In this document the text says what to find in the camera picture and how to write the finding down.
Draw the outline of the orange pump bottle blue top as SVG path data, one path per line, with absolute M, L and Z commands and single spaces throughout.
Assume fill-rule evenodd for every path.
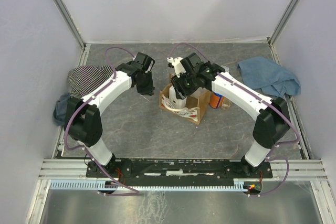
M 221 65 L 221 67 L 222 67 L 226 72 L 229 72 L 229 67 L 228 67 L 228 66 Z

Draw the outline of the blue pump bottle front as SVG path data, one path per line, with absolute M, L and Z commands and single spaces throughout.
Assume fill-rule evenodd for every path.
M 209 106 L 213 109 L 218 109 L 222 106 L 224 97 L 218 93 L 212 92 L 209 100 Z

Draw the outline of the white bottle dark grey cap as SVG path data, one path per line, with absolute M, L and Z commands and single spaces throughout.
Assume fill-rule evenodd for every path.
M 187 98 L 178 98 L 173 86 L 169 88 L 169 100 L 173 111 L 183 111 L 186 108 Z

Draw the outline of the clear amber liquid bottle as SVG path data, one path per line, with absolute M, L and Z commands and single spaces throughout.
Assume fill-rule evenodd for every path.
M 227 98 L 223 98 L 222 105 L 221 105 L 221 108 L 223 110 L 230 109 L 231 105 L 232 105 L 232 101 L 231 100 L 229 100 Z

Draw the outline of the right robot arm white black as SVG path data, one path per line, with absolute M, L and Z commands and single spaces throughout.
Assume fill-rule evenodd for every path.
M 184 99 L 197 89 L 205 88 L 226 97 L 255 121 L 254 141 L 241 159 L 245 173 L 253 173 L 290 129 L 286 101 L 252 90 L 232 77 L 225 68 L 210 61 L 203 62 L 195 53 L 185 58 L 169 57 L 167 62 L 175 72 L 171 84 L 177 98 Z

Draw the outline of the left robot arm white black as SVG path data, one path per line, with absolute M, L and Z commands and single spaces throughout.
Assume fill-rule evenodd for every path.
M 106 166 L 112 162 L 115 156 L 102 139 L 101 116 L 119 95 L 133 87 L 140 95 L 154 95 L 154 64 L 152 57 L 139 52 L 133 60 L 114 68 L 112 76 L 88 95 L 71 97 L 65 118 L 66 149 L 70 149 L 67 144 L 67 137 L 70 136 L 100 165 Z

